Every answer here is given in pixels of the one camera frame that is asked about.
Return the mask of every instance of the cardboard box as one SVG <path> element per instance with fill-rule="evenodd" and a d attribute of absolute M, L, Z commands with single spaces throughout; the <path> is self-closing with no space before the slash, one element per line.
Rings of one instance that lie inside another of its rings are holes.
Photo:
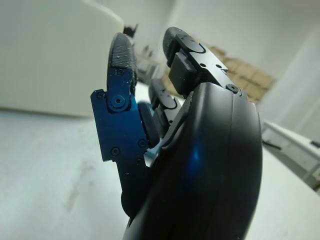
<path fill-rule="evenodd" d="M 239 59 L 230 57 L 226 57 L 223 63 L 228 68 L 228 71 L 232 73 L 236 73 L 240 65 Z"/>
<path fill-rule="evenodd" d="M 224 62 L 225 56 L 226 56 L 226 51 L 224 51 L 221 48 L 218 48 L 216 46 L 211 46 L 209 47 L 209 50 L 221 61 Z"/>
<path fill-rule="evenodd" d="M 228 72 L 228 77 L 234 82 L 238 88 L 244 89 L 248 84 L 248 80 L 232 72 Z"/>
<path fill-rule="evenodd" d="M 251 97 L 251 96 L 248 95 L 248 102 L 257 104 L 257 103 L 259 103 L 259 100 L 254 99 L 253 97 Z"/>
<path fill-rule="evenodd" d="M 266 89 L 261 88 L 255 84 L 249 83 L 245 88 L 244 91 L 248 93 L 253 99 L 260 100 L 264 94 L 266 93 Z"/>
<path fill-rule="evenodd" d="M 236 70 L 237 74 L 246 79 L 252 79 L 255 73 L 259 71 L 255 66 L 239 60 L 239 65 Z"/>
<path fill-rule="evenodd" d="M 251 81 L 262 88 L 269 89 L 274 84 L 275 79 L 271 75 L 259 70 L 255 72 Z"/>
<path fill-rule="evenodd" d="M 174 85 L 172 84 L 170 78 L 168 75 L 164 75 L 163 78 L 162 78 L 162 83 L 165 87 L 165 89 L 171 94 L 171 95 L 174 95 L 174 96 L 180 96 L 179 93 L 177 93 Z"/>

